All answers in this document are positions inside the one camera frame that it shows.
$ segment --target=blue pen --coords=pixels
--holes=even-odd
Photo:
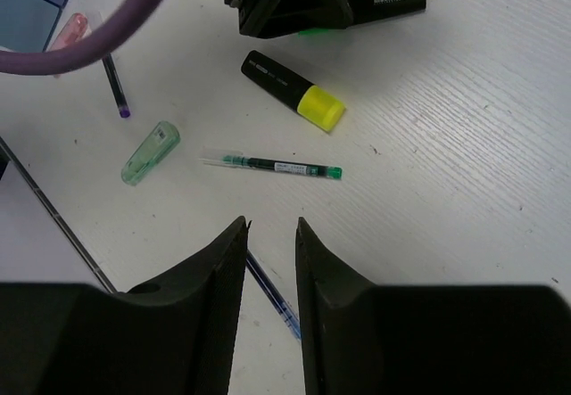
[[[290,329],[295,339],[298,342],[302,341],[302,330],[300,329],[300,321],[295,315],[292,308],[287,304],[282,295],[277,290],[276,286],[271,283],[268,275],[261,269],[258,261],[253,257],[252,253],[248,251],[246,255],[246,266],[253,278],[256,280],[260,288],[264,291],[266,296],[271,301],[271,304],[277,310],[277,313],[282,317],[287,327]]]

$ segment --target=yellow highlighter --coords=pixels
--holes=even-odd
[[[255,50],[242,64],[242,72],[326,132],[333,129],[345,111],[345,105],[325,90]]]

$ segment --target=purple pen tip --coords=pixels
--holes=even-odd
[[[121,116],[122,119],[126,119],[127,117],[129,117],[131,115],[131,111],[128,110],[127,105],[123,105],[122,107],[119,107],[119,115]]]

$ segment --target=white table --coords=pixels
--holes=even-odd
[[[109,14],[120,0],[70,0]],[[571,0],[428,0],[426,13],[309,37],[240,37],[223,0],[166,0],[103,67],[0,77],[0,135],[121,290],[238,215],[297,304],[304,216],[377,283],[552,284],[571,295]],[[344,100],[332,135],[240,73],[263,51]],[[181,145],[137,187],[120,169],[161,119]],[[341,182],[206,167],[203,146],[341,166]],[[302,393],[301,350],[246,277],[235,394]]]

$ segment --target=purple tube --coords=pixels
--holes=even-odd
[[[101,60],[141,28],[162,0],[125,0],[101,28],[62,50],[47,53],[0,52],[0,72],[47,76],[79,70]]]

